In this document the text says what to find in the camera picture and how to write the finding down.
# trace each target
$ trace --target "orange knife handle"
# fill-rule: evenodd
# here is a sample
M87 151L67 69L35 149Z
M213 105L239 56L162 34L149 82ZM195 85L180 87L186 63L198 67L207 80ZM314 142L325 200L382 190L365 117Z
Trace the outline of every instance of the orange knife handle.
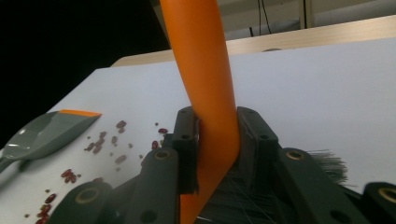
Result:
M161 0L177 67L200 119L197 195L180 198L180 222L193 223L239 153L233 80L216 0Z

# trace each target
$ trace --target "black plastic part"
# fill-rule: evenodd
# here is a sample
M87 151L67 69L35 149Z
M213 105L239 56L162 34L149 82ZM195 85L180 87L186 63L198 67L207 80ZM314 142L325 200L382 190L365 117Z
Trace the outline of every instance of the black plastic part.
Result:
M179 223L178 155L159 148L146 156L123 224Z
M370 223L308 153L297 148L279 150L274 167L273 188L282 186L287 192L297 223Z
M268 174L271 162L280 149L276 134L256 111L237 107L241 151L239 169L252 193L270 193Z
M198 118L191 106L177 112L177 120L172 134L172 146L180 157L179 161L179 192L193 194L199 191L197 179L197 158L199 138Z
M47 223L119 223L116 209L108 202L111 191L111 186L105 182L81 184L67 193Z
M396 186L386 182L367 184L361 196L361 211L373 223L396 223Z

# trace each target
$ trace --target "wire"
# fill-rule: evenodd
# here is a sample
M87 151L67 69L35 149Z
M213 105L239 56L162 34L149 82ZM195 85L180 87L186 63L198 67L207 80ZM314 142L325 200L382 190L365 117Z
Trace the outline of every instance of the wire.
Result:
M257 0L259 4L259 35L262 35L262 9L260 8L260 0Z
M265 11L264 0L262 0L262 10L264 10L265 20L267 21L268 32L271 34L270 24L268 23L267 12Z

